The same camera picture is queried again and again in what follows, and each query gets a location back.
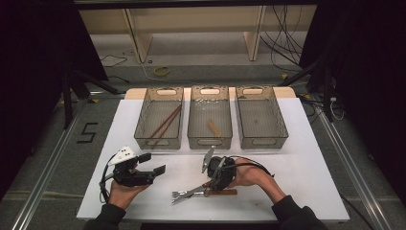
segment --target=metal tongs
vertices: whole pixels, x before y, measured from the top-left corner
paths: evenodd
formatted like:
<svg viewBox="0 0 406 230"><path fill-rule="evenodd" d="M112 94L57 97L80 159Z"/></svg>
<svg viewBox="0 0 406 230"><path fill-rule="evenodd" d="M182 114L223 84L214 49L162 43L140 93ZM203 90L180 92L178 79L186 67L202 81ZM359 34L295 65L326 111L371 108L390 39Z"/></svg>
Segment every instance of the metal tongs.
<svg viewBox="0 0 406 230"><path fill-rule="evenodd" d="M182 195L178 196L176 199L174 199L172 201L172 203L177 203L177 202L179 202L181 200L189 198L189 197L193 196L194 193L200 193L200 192L204 193L207 190L207 188L209 188L211 183L212 183L212 181L208 181L208 182L206 182L206 183L204 183L204 184L202 184L202 185L200 185L200 186L198 186L198 187L196 187L196 188L194 188L192 190L186 191L184 194L182 194Z"/></svg>

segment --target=white tabletop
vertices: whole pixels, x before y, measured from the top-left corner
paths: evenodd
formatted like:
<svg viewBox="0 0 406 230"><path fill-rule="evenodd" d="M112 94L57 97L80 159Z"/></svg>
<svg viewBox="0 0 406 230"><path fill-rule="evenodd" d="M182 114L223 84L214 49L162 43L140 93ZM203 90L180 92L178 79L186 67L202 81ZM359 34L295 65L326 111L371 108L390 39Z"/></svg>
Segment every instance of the white tabletop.
<svg viewBox="0 0 406 230"><path fill-rule="evenodd" d="M145 153L133 138L142 100L122 100L107 135L101 157L89 182L77 217L94 219L101 210L99 182L111 155L123 146L137 154ZM278 99L289 137L282 149L243 150L239 147L234 100L231 100L233 140L228 150L214 155L241 155L264 165L281 188L299 206L309 206L322 221L347 221L349 215L337 192L326 162L305 116L299 99ZM208 181L201 173L206 150L189 149L187 128L189 101L185 100L182 144L179 150L155 150L152 159L140 164L140 171L166 165L165 174L140 193L127 208L125 219L141 222L267 222L277 220L272 203L257 186L237 187L237 195L196 196L178 204L171 203L171 192L190 190Z"/></svg>

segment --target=gray carpet floor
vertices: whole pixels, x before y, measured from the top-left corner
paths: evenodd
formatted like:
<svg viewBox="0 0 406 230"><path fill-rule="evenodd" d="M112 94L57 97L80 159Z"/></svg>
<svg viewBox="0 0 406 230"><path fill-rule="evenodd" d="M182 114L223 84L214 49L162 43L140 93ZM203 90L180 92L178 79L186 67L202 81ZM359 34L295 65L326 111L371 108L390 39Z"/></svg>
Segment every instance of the gray carpet floor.
<svg viewBox="0 0 406 230"><path fill-rule="evenodd" d="M151 74L152 67L147 65L147 72L150 73L152 78L157 79ZM147 79L141 67L106 68L106 72L108 76L118 76L130 81L125 82L117 78L111 78L109 83L121 90L169 84L164 81ZM283 71L269 65L171 66L170 74L165 78L165 81L177 81L173 84L182 84L184 86L190 86L196 82L227 84L229 86L248 83L277 84L282 81L282 73ZM297 94L306 93L305 82L306 79L303 79L292 85ZM88 86L91 91L102 91L92 84ZM100 94L99 96L92 96L92 98L98 98L99 101L97 103L88 103L82 111L68 146L63 152L46 192L34 212L29 229L81 229L85 223L84 220L77 219L76 214L121 99L109 94ZM307 114L312 112L312 108L308 104L304 104L304 110ZM316 113L309 116L308 120L311 123L339 193L346 197L371 222L362 200L354 189L331 140L327 136L320 117L317 117L317 115ZM94 131L97 134L93 142L81 144L79 141L89 140L89 136L81 135L86 123L97 123L87 128L88 131ZM350 150L357 167L382 206L384 214L393 229L406 229L406 208L399 201L373 160L368 156L368 150L362 143L357 131L353 128L350 118L344 117L342 121L334 121L334 124ZM29 191L40 177L62 133L63 125L63 104L59 103L56 105L56 111L52 119L44 129L40 141L34 148L34 155L27 159L11 185L9 192L0 203L0 229L11 229ZM369 229L354 210L347 203L345 205L350 214L350 221L329 223L327 225L329 229ZM121 228L140 229L142 225L135 222L123 222Z"/></svg>

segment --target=floor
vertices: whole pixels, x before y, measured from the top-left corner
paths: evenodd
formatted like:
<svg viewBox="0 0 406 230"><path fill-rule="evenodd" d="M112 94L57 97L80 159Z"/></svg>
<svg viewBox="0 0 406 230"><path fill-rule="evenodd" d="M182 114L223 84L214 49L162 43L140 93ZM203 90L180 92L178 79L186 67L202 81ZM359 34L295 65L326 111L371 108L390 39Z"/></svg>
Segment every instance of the floor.
<svg viewBox="0 0 406 230"><path fill-rule="evenodd" d="M269 33L269 36L276 39L278 34ZM262 34L262 37L270 42L267 34ZM304 32L296 32L294 37L300 45L305 41ZM106 73L111 77L109 83L122 90L170 83L190 86L195 81L228 85L249 82L277 84L283 81L284 74L289 77L299 69L284 57L271 55L270 49L263 41L259 45L257 60L249 61L242 33L157 34L143 66L136 63L131 42L126 35L93 35L92 39ZM279 40L279 43L283 46L285 41ZM291 57L290 53L280 50ZM279 69L276 65L289 70ZM155 66L167 66L170 69L169 75L154 76ZM307 93L307 80L308 78L304 78L291 85L297 95ZM20 217L19 212L23 210L26 200L40 185L38 181L43 181L47 173L48 180L43 185L45 192L40 194L38 203L34 204L27 217L27 229L83 227L84 220L77 219L76 213L95 169L115 109L123 98L122 95L105 93L91 84L88 87L93 92L92 100L74 103L77 122L70 129L63 129L63 104L56 105L55 113L44 129L41 141L34 147L34 155L27 159L0 203L0 229L12 228ZM313 97L312 100L320 97L317 94L310 96ZM330 229L370 229L356 213L359 211L374 229L406 229L406 208L369 156L367 148L351 124L350 117L345 115L339 120L342 111L337 110L337 113L340 113L336 115L338 119L334 118L333 124L330 124L325 122L325 116L320 110L313 110L314 107L308 103L303 103L303 106L337 190L354 207L343 201L350 220L344 223L327 223L327 226ZM81 141L89 141L90 138L88 135L82 135L86 124L86 131L95 132L96 135L92 142L82 143ZM341 142L335 142L332 137L341 138ZM354 183L359 177L354 177L347 164L343 164L343 159L348 156L361 174L361 182L366 186L361 186L361 190L371 192L372 199L365 199L364 195L360 195L359 181ZM53 167L47 165L50 159L55 159ZM372 213L368 205L371 200L376 201L378 211L382 213L379 217ZM387 222L379 226L379 221ZM121 224L121 229L140 228L141 223Z"/></svg>

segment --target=metal rod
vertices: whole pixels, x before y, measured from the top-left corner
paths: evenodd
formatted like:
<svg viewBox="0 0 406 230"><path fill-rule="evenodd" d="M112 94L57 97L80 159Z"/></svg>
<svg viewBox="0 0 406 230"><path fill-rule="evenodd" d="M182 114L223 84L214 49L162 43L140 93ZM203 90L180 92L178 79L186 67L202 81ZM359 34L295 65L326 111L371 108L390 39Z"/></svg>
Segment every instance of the metal rod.
<svg viewBox="0 0 406 230"><path fill-rule="evenodd" d="M51 180L52 175L57 167L57 164L65 151L66 146L68 145L69 139L73 130L76 127L76 124L79 119L81 111L87 104L87 100L80 100L78 103L78 108L75 110L74 119L72 123L63 130L62 135L57 141L56 147L51 154L50 159L48 160L44 170L42 171L41 176L38 178L33 190L30 193L30 196L27 198L23 207L17 215L17 218L12 226L12 230L16 229L27 229L28 225L34 215L36 208L38 207L39 201L42 198L42 195L45 189L48 186L49 181Z"/></svg>
<svg viewBox="0 0 406 230"><path fill-rule="evenodd" d="M316 98L316 100L320 101L317 95L314 95L314 97ZM392 229L389 221L384 215L381 206L379 205L379 202L376 200L370 187L368 186L367 182L362 176L362 173L359 171L355 162L352 160L351 154L347 149L346 145L344 144L343 140L341 139L341 136L338 133L337 129L335 128L334 124L330 123L324 114L322 114L320 117L323 126L325 127L327 134L331 139L332 144L337 150L337 153L340 156L340 159L343 162L343 165L346 168L347 173L349 174L349 177L355 187L355 190L362 199L364 206L371 217L373 225L375 226L376 229L382 230Z"/></svg>

